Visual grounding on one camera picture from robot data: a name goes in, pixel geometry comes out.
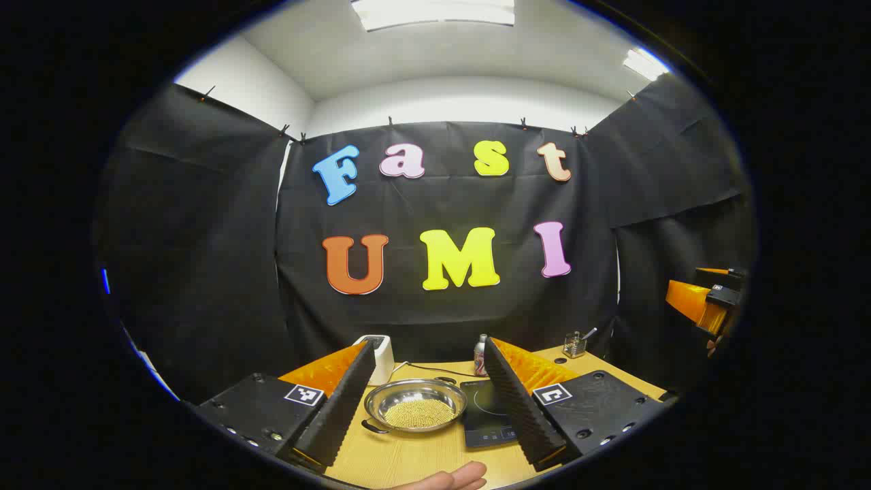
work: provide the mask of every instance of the foam letter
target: foam letter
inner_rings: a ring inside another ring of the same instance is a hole
[[[553,143],[544,143],[538,147],[538,154],[544,156],[544,164],[547,166],[547,173],[554,180],[565,182],[571,178],[571,171],[563,168],[563,162],[560,159],[565,158],[563,150],[557,150],[557,145]]]
[[[394,156],[388,156],[381,161],[378,168],[381,169],[382,174],[388,177],[405,175],[409,179],[416,179],[423,175],[423,150],[419,146],[401,143],[391,146],[384,153]]]
[[[475,160],[475,170],[480,175],[505,175],[508,172],[508,150],[502,141],[478,141],[473,150],[478,160]]]
[[[563,223],[546,221],[532,227],[538,236],[542,238],[544,247],[544,269],[542,276],[554,277],[565,276],[571,272],[571,265],[565,262],[563,255],[563,243],[559,240],[559,232],[563,229]]]
[[[357,177],[357,167],[351,161],[351,158],[359,155],[360,150],[356,146],[348,145],[324,160],[315,163],[314,167],[312,167],[312,172],[320,174],[324,185],[327,186],[329,194],[327,196],[327,204],[329,206],[335,205],[357,190],[357,186],[347,183],[345,177],[347,176],[349,179]]]
[[[421,233],[421,242],[427,244],[428,276],[423,282],[427,291],[448,288],[448,280],[442,275],[442,266],[459,288],[466,279],[469,266],[469,286],[494,286],[499,283],[499,275],[493,266],[493,228],[472,228],[466,236],[463,251],[456,248],[454,241],[443,229],[431,229]]]
[[[378,289],[384,281],[385,235],[366,235],[360,243],[368,254],[368,272],[362,279],[354,279],[348,274],[348,249],[354,245],[349,236],[331,236],[323,241],[327,250],[327,280],[333,289],[346,295],[367,295]]]

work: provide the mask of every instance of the white ceiling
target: white ceiling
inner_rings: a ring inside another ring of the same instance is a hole
[[[315,101],[413,78],[535,79],[623,102],[650,83],[623,66],[635,44],[564,0],[516,0],[513,27],[467,22],[366,32],[348,0],[291,2],[242,36]]]

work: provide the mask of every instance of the bowl handle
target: bowl handle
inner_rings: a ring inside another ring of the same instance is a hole
[[[364,427],[366,427],[367,429],[369,429],[370,431],[372,431],[376,434],[386,434],[386,433],[390,432],[390,431],[383,431],[382,429],[379,429],[378,427],[375,427],[374,425],[369,424],[368,419],[363,420],[361,422],[361,424],[363,424]]]

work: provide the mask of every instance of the pink letter i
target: pink letter i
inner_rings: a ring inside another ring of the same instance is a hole
[[[563,255],[563,243],[559,239],[559,232],[563,229],[563,223],[558,221],[546,221],[532,227],[538,236],[542,238],[544,247],[544,269],[542,276],[554,277],[565,276],[571,271],[571,265],[565,262]]]

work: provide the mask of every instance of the white wall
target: white wall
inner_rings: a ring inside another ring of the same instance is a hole
[[[620,107],[612,100],[521,78],[438,77],[378,85],[314,105],[307,137],[393,122],[484,121],[582,133]]]
[[[313,100],[277,65],[243,37],[216,46],[181,72],[175,83],[251,114],[288,133],[306,131]]]

